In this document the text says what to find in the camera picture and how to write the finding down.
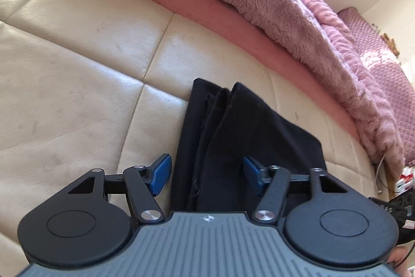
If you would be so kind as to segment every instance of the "hand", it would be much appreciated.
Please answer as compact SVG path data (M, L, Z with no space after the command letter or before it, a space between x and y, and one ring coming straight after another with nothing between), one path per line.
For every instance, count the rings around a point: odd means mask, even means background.
M388 263L393 262L394 265L399 264L401 260L403 260L408 253L408 249L406 247L396 247L392 250L391 255L389 256ZM400 267L398 267L395 272L399 274L400 277L411 277L412 273L408 270L407 261L403 262Z

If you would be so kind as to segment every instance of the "fluffy pink blanket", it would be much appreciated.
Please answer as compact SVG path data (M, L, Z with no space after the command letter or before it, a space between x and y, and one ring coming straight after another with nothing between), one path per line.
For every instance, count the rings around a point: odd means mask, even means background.
M355 120L371 160L379 162L385 154L396 179L404 156L393 111L362 65L353 37L337 15L322 0L223 1L312 70Z

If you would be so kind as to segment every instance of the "gray ribbed panel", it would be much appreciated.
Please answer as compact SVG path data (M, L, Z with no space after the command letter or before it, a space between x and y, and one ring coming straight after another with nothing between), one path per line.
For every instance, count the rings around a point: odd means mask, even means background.
M244 214L174 213L167 223L143 227L118 256L81 270L32 265L21 277L392 277L386 265L354 272L303 260L278 231L250 223Z

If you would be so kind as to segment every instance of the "pink cushion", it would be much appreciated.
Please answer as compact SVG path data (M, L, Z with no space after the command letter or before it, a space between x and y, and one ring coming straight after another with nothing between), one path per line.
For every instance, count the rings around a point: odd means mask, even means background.
M398 59L355 8L341 10L338 14L356 40L360 59L392 106L405 147L405 162L415 164L414 89L403 73Z

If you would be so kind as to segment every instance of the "round black pad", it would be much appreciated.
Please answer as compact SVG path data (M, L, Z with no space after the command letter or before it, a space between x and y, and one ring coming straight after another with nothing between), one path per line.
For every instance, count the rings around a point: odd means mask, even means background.
M49 231L59 237L84 236L95 227L95 217L79 210L68 210L52 216L47 224Z
M22 219L18 238L29 261L79 268L103 261L124 247L132 228L123 210L86 195L66 197L51 198Z
M305 256L334 267L361 267L385 259L398 239L388 212L355 191L323 193L293 209L284 233Z

